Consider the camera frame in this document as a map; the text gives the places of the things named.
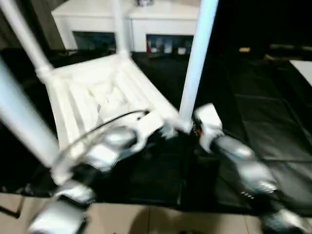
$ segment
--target tile floor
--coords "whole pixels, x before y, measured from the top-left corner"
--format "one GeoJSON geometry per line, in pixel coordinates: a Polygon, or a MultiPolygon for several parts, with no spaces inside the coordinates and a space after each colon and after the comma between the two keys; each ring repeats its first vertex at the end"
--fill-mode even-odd
{"type": "MultiPolygon", "coordinates": [[[[19,195],[0,194],[0,205],[16,211],[19,195]]],[[[31,218],[48,199],[25,199],[19,219],[0,213],[2,234],[24,234],[31,218]]],[[[140,205],[96,204],[89,210],[86,234],[261,234],[256,217],[237,214],[182,213],[140,205]]]]}

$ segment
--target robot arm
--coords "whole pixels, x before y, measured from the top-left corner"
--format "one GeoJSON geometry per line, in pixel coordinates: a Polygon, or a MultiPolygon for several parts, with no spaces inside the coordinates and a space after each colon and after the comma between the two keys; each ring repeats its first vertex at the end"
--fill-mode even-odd
{"type": "Polygon", "coordinates": [[[85,212],[97,197],[97,182],[107,176],[116,163],[141,151],[155,131],[164,137],[173,134],[162,118],[148,113],[132,127],[106,130],[72,168],[73,176],[55,192],[52,201],[30,224],[31,234],[78,234],[86,225],[85,212]]]}
{"type": "Polygon", "coordinates": [[[242,142],[223,134],[221,121],[212,105],[199,108],[195,113],[201,136],[200,145],[229,161],[239,176],[241,195],[262,221],[265,233],[310,234],[306,220],[287,210],[280,203],[281,191],[269,168],[242,142]]]}
{"type": "MultiPolygon", "coordinates": [[[[234,166],[242,185],[241,195],[259,215],[265,233],[312,233],[304,219],[278,201],[277,182],[254,151],[224,135],[212,105],[200,108],[195,118],[200,126],[200,145],[207,152],[222,155],[234,166]]],[[[164,137],[174,133],[173,127],[166,127],[160,116],[153,112],[132,127],[106,130],[72,168],[71,179],[56,191],[52,202],[34,219],[28,231],[31,234],[81,233],[86,224],[85,212],[97,196],[98,180],[107,176],[118,161],[141,151],[155,131],[164,137]]]]}

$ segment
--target wire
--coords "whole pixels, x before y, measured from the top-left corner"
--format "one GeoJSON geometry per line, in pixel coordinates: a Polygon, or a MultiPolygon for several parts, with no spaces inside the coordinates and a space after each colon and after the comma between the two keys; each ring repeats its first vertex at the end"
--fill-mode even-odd
{"type": "Polygon", "coordinates": [[[147,114],[149,113],[149,111],[148,111],[148,110],[136,110],[136,111],[127,112],[127,113],[122,114],[122,115],[120,115],[120,116],[117,116],[117,117],[115,117],[115,118],[113,118],[113,119],[111,119],[111,120],[109,120],[109,121],[107,121],[107,122],[105,122],[105,123],[100,124],[99,126],[97,126],[97,127],[93,128],[93,129],[91,129],[90,131],[88,131],[88,132],[82,134],[78,139],[76,139],[73,143],[69,144],[64,150],[62,150],[62,152],[61,152],[60,155],[59,155],[59,158],[58,158],[57,162],[59,161],[59,159],[61,158],[62,155],[64,155],[65,153],[67,153],[73,146],[75,146],[76,144],[78,144],[81,140],[83,140],[83,139],[85,139],[87,136],[89,136],[89,134],[94,133],[95,131],[101,129],[102,127],[104,127],[105,125],[107,125],[107,124],[109,124],[109,123],[111,123],[111,122],[114,122],[114,121],[117,120],[117,119],[120,119],[120,118],[122,118],[122,117],[131,115],[131,114],[135,114],[135,113],[144,113],[145,115],[147,115],[147,114]]]}

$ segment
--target white tube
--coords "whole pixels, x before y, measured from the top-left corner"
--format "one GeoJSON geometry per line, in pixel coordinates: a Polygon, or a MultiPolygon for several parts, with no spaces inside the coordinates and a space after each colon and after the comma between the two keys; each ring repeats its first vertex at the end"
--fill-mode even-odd
{"type": "Polygon", "coordinates": [[[111,0],[113,4],[113,13],[115,20],[115,38],[116,38],[116,47],[117,53],[120,55],[129,55],[126,43],[126,34],[124,27],[124,16],[121,8],[120,0],[111,0]]]}
{"type": "Polygon", "coordinates": [[[44,166],[51,167],[55,163],[59,155],[57,140],[11,77],[2,60],[0,118],[44,166]]]}
{"type": "Polygon", "coordinates": [[[39,47],[25,19],[21,15],[15,0],[0,0],[0,6],[28,57],[35,66],[36,72],[51,70],[52,65],[39,47]]]}
{"type": "Polygon", "coordinates": [[[179,119],[186,132],[192,127],[192,114],[200,82],[201,72],[213,29],[218,0],[201,0],[196,32],[186,73],[179,119]]]}

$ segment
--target white cabinet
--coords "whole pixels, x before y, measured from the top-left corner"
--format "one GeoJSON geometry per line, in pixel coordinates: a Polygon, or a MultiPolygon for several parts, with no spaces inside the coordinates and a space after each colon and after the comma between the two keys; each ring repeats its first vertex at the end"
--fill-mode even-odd
{"type": "MultiPolygon", "coordinates": [[[[200,0],[155,0],[137,7],[123,0],[129,48],[143,52],[147,35],[193,35],[200,0]]],[[[111,0],[69,0],[52,12],[66,49],[77,49],[73,32],[114,32],[111,0]]]]}

